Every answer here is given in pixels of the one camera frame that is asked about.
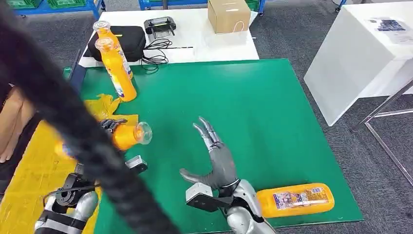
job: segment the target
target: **clear plastic cap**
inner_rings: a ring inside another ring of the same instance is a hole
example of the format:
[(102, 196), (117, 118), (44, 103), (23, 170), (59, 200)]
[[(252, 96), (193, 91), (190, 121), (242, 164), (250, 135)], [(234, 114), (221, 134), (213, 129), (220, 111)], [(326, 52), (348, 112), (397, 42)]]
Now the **clear plastic cap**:
[(94, 46), (96, 47), (96, 49), (102, 52), (107, 52), (114, 48), (114, 41), (111, 38), (107, 38), (107, 37), (98, 38), (96, 42), (94, 43)]
[(152, 140), (152, 128), (146, 122), (140, 122), (135, 129), (135, 138), (139, 144), (147, 145)]
[(97, 33), (106, 33), (111, 30), (111, 24), (107, 21), (99, 20), (93, 24), (93, 30)]

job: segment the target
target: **yellow mat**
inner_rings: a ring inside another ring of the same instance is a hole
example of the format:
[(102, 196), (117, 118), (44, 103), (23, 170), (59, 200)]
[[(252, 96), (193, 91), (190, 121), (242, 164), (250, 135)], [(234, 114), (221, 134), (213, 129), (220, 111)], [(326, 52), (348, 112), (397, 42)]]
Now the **yellow mat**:
[[(110, 95), (99, 97), (85, 101), (98, 120), (126, 118), (130, 124), (137, 123), (138, 115), (112, 115), (120, 99), (113, 100)], [(63, 186), (67, 175), (74, 171), (75, 160), (54, 152), (59, 140), (59, 134), (50, 125), (45, 121), (39, 123), (0, 204), (0, 234), (33, 233), (34, 224), (43, 211), (43, 196)], [(87, 222), (84, 234), (93, 233), (98, 209)]]

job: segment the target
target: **orange juice bottle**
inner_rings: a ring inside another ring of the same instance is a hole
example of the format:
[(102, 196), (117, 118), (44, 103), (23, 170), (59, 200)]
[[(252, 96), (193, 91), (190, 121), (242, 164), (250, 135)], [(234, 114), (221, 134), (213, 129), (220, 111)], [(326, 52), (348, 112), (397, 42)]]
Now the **orange juice bottle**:
[[(136, 144), (149, 144), (152, 139), (152, 129), (146, 122), (140, 122), (136, 125), (121, 123), (112, 134), (114, 145), (122, 151), (130, 149)], [(59, 156), (73, 156), (69, 147), (60, 141), (55, 146), (55, 153)]]
[(96, 40), (96, 48), (102, 54), (102, 61), (112, 79), (116, 92), (122, 101), (131, 101), (136, 97), (136, 90), (129, 79), (129, 74), (124, 67), (122, 56), (110, 38)]
[(329, 211), (334, 197), (322, 183), (301, 184), (257, 192), (264, 218), (307, 215)]
[(122, 56), (123, 65), (125, 67), (125, 70), (128, 72), (129, 79), (132, 79), (133, 73), (131, 67), (129, 66), (128, 61), (126, 60), (125, 53), (123, 53), (122, 47), (120, 46), (117, 36), (115, 36), (115, 34), (113, 34), (111, 31), (111, 24), (107, 21), (99, 20), (93, 24), (93, 29), (96, 31), (99, 38), (106, 37), (113, 40), (116, 50)]

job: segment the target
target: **black case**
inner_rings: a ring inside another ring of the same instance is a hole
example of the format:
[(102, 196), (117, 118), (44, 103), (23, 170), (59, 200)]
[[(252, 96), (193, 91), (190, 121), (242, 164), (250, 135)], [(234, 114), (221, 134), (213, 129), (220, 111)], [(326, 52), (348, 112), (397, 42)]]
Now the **black case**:
[[(145, 32), (142, 27), (111, 26), (111, 31), (115, 35), (121, 35), (117, 36), (117, 38), (128, 62), (136, 62), (141, 59), (146, 44)], [(93, 57), (95, 60), (101, 62), (102, 56), (100, 51), (94, 46), (97, 38), (97, 33), (95, 33), (88, 43), (88, 50), (84, 56)]]

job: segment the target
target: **black cable bundle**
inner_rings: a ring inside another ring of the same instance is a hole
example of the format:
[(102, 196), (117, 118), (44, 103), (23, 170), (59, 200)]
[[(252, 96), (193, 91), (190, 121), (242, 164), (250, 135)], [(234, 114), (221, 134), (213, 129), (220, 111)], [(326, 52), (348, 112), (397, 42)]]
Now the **black cable bundle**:
[[(172, 45), (172, 41), (168, 39), (156, 39), (152, 41), (149, 45), (147, 45), (144, 50), (158, 50), (162, 54), (161, 55), (155, 55), (152, 57), (146, 57), (145, 54), (141, 58), (141, 67), (147, 71), (158, 71), (158, 65), (160, 64), (166, 64), (169, 62), (168, 58), (166, 57), (165, 53), (161, 49), (168, 49), (169, 46)], [(155, 65), (154, 68), (146, 68), (143, 66), (142, 62), (145, 62), (146, 64), (152, 64)]]
[(100, 181), (118, 213), (135, 232), (179, 233), (63, 79), (62, 70), (16, 24), (7, 3), (0, 0), (0, 81), (18, 86), (60, 132), (84, 165), (85, 173)]

